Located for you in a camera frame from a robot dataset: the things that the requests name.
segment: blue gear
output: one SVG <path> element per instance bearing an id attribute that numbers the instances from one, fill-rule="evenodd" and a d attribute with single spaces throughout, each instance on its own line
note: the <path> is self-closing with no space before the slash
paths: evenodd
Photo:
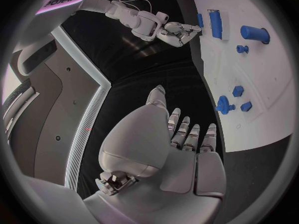
<path id="1" fill-rule="evenodd" d="M 226 96 L 220 96 L 215 110 L 220 111 L 222 114 L 228 114 L 229 111 L 235 110 L 235 105 L 229 105 L 228 99 Z"/>

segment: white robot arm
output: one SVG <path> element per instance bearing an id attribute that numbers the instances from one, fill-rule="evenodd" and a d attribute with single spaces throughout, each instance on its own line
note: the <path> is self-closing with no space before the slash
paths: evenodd
<path id="1" fill-rule="evenodd" d="M 154 15 L 147 11 L 137 11 L 115 0 L 84 0 L 79 9 L 104 13 L 107 17 L 118 19 L 144 41 L 153 41 L 157 37 L 175 47 L 183 46 L 201 31 L 199 26 L 167 23 L 169 17 L 163 12 Z"/>

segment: robot finger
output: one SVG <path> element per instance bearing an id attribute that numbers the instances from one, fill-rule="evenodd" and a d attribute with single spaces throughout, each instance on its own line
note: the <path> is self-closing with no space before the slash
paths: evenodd
<path id="1" fill-rule="evenodd" d="M 184 141 L 186 139 L 186 135 L 188 133 L 189 124 L 190 124 L 190 118 L 186 116 L 183 119 L 183 122 L 180 125 L 177 133 L 171 140 L 171 146 L 177 147 L 178 149 L 182 149 Z"/>
<path id="2" fill-rule="evenodd" d="M 169 129 L 170 138 L 173 137 L 179 116 L 180 116 L 180 109 L 175 108 L 168 120 L 168 129 Z"/>
<path id="3" fill-rule="evenodd" d="M 216 150 L 216 125 L 214 123 L 210 124 L 207 134 L 204 137 L 202 145 L 200 147 L 200 152 L 214 152 Z"/>
<path id="4" fill-rule="evenodd" d="M 169 117 L 169 113 L 166 108 L 165 89 L 162 85 L 158 85 L 156 88 L 152 89 L 149 93 L 146 105 L 154 105 L 166 110 L 167 117 Z"/>
<path id="5" fill-rule="evenodd" d="M 183 146 L 183 151 L 196 151 L 197 145 L 198 145 L 198 137 L 199 137 L 199 130 L 200 127 L 198 124 L 193 126 L 190 134 L 188 135 L 184 146 Z"/>

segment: blue object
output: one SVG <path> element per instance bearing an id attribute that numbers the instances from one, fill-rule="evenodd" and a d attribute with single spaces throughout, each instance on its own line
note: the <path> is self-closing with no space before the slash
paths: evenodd
<path id="1" fill-rule="evenodd" d="M 197 14 L 197 19 L 199 27 L 203 27 L 202 15 L 200 13 Z"/>
<path id="2" fill-rule="evenodd" d="M 241 35 L 244 39 L 261 41 L 264 44 L 270 42 L 270 35 L 264 28 L 255 28 L 252 26 L 242 26 Z"/>
<path id="3" fill-rule="evenodd" d="M 247 102 L 247 103 L 241 105 L 241 111 L 247 112 L 248 110 L 251 109 L 251 107 L 252 107 L 251 102 Z"/>
<path id="4" fill-rule="evenodd" d="M 243 93 L 244 89 L 242 86 L 235 86 L 233 90 L 233 96 L 234 97 L 240 97 Z"/>
<path id="5" fill-rule="evenodd" d="M 243 52 L 248 53 L 249 52 L 249 48 L 248 48 L 248 46 L 237 46 L 237 52 L 238 53 L 243 53 Z"/>
<path id="6" fill-rule="evenodd" d="M 218 11 L 209 12 L 211 20 L 212 35 L 215 38 L 222 39 L 222 23 Z"/>
<path id="7" fill-rule="evenodd" d="M 229 111 L 235 110 L 235 105 L 229 105 L 228 99 L 226 96 L 220 96 L 215 110 L 220 111 L 222 114 L 228 114 Z"/>

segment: blue hexagonal nut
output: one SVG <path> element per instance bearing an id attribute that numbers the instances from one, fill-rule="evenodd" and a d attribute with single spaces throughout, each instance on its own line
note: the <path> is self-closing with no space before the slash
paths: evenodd
<path id="1" fill-rule="evenodd" d="M 233 90 L 233 96 L 240 97 L 243 92 L 244 92 L 244 89 L 242 86 L 235 86 L 235 88 Z"/>
<path id="2" fill-rule="evenodd" d="M 247 103 L 241 105 L 241 111 L 247 112 L 248 110 L 251 109 L 251 107 L 252 107 L 251 102 L 247 102 Z"/>

